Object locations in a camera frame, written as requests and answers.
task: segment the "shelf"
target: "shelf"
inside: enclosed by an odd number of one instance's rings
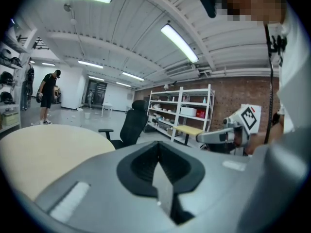
[[[155,116],[149,116],[150,118],[154,119],[154,120],[157,120],[159,122],[162,122],[162,123],[165,123],[167,125],[170,125],[170,126],[174,126],[172,123],[168,122],[168,121],[163,121],[163,120],[160,120],[160,119],[157,119]]]
[[[153,92],[151,95],[172,96],[173,94],[175,94],[175,96],[178,96],[179,90],[177,90],[177,91]]]
[[[157,121],[161,122],[161,123],[165,123],[167,125],[170,125],[170,126],[174,126],[172,123],[168,122],[168,121],[163,121],[163,120],[160,120],[160,119],[156,119]]]
[[[0,103],[0,109],[18,108],[18,104],[3,104]]]
[[[11,64],[11,65],[6,65],[5,63],[0,63],[0,66],[8,67],[8,68],[11,68],[11,69],[23,70],[22,67],[19,67],[19,66],[17,66],[17,65],[13,65],[13,64]]]
[[[18,43],[16,39],[14,39],[8,33],[4,34],[2,41],[4,44],[6,44],[8,47],[12,48],[14,51],[18,53],[23,53],[23,52],[30,53],[20,43]]]
[[[199,120],[199,121],[205,121],[204,118],[200,118],[200,117],[196,117],[196,116],[188,116],[188,115],[182,115],[179,114],[180,117],[186,117],[186,118],[190,118],[190,119],[194,119],[194,120]]]
[[[156,130],[158,130],[160,133],[167,135],[168,137],[171,137],[170,134],[168,134],[164,129],[157,127],[156,125],[153,125],[153,123],[148,122],[148,125],[150,125],[151,127],[155,128]]]
[[[209,89],[193,89],[193,90],[183,90],[184,94],[187,94],[189,96],[208,96]]]
[[[12,128],[12,127],[18,126],[18,125],[19,125],[19,122],[14,123],[14,124],[9,125],[9,126],[3,126],[2,129],[0,130],[0,133],[4,132],[4,131],[6,131],[6,130]]]
[[[168,104],[178,104],[178,102],[176,102],[176,101],[158,101],[158,100],[150,100],[150,102],[168,103]]]
[[[181,102],[181,105],[192,105],[192,106],[206,107],[207,103]]]
[[[168,111],[163,111],[163,110],[157,110],[157,109],[154,109],[154,108],[149,108],[149,110],[163,112],[163,113],[167,113],[167,114],[171,114],[171,115],[176,115],[175,112],[168,112]]]

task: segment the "black shorts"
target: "black shorts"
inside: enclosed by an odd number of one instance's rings
[[[44,108],[50,109],[51,103],[52,103],[52,95],[47,96],[43,94],[42,101],[41,101],[41,108],[44,107]]]

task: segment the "metal shelving unit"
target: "metal shelving unit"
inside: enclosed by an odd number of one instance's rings
[[[178,97],[177,101],[170,101],[168,100],[169,97]],[[207,102],[195,102],[192,101],[193,97],[206,97]],[[152,122],[152,119],[156,119],[157,122],[161,123],[161,125],[165,124],[167,128],[171,128],[173,126],[179,125],[179,119],[183,118],[183,125],[187,125],[187,119],[193,119],[203,122],[202,130],[205,132],[208,132],[210,129],[211,119],[213,115],[213,109],[214,109],[214,98],[215,98],[215,91],[211,89],[210,84],[208,85],[208,88],[205,89],[192,89],[192,90],[184,90],[183,87],[181,87],[179,90],[176,91],[164,91],[164,92],[152,92],[150,93],[150,101],[148,106],[148,114],[149,114],[149,122],[148,125],[158,130],[160,133],[168,136],[171,138],[171,141],[179,141],[181,143],[185,142],[185,136],[184,135],[176,135],[176,130],[173,129],[172,135],[168,134],[167,131],[157,125],[155,125]],[[170,106],[176,106],[176,109],[172,109],[172,112],[169,111],[163,111],[159,108],[154,108],[153,106],[155,104],[167,104]],[[182,115],[180,114],[181,107],[199,107],[200,109],[205,110],[205,118],[200,118],[196,116],[188,116],[188,115]],[[172,124],[169,121],[157,119],[155,116],[153,116],[153,113],[156,112],[157,114],[165,115],[170,114],[174,115],[174,124]],[[195,139],[189,138],[188,145],[191,147],[201,147],[201,143],[197,143]]]
[[[4,34],[2,42],[18,53],[30,53],[8,33]]]
[[[10,47],[12,50],[16,51],[19,54],[30,54],[30,51],[28,51],[26,48],[24,48],[19,42],[16,41],[16,39],[14,39],[12,36],[10,36],[8,33],[5,33],[2,39],[2,42],[7,45],[8,47]],[[6,67],[6,68],[10,68],[14,70],[14,74],[13,76],[16,75],[16,73],[18,71],[24,70],[24,68],[10,64],[7,65],[6,63],[0,63],[0,66],[2,67]],[[12,92],[17,89],[17,91],[15,92],[16,96],[13,96],[15,99],[16,104],[4,104],[4,103],[0,103],[0,112],[3,113],[4,111],[13,111],[16,110],[18,112],[18,122],[8,125],[8,126],[2,126],[2,129],[0,130],[0,133],[11,129],[15,126],[19,126],[19,128],[21,128],[21,121],[20,121],[20,96],[21,96],[21,87],[18,85],[15,85],[14,89],[11,88],[11,94]]]

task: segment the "white label sticker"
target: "white label sticker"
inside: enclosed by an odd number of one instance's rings
[[[236,161],[224,161],[223,166],[226,168],[234,169],[237,171],[243,172],[246,168],[246,164],[242,162],[236,162]]]

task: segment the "chair backrest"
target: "chair backrest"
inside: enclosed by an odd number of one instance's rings
[[[120,132],[120,138],[126,146],[136,144],[137,139],[147,124],[147,102],[137,100],[132,104],[132,110],[126,114],[126,119]]]

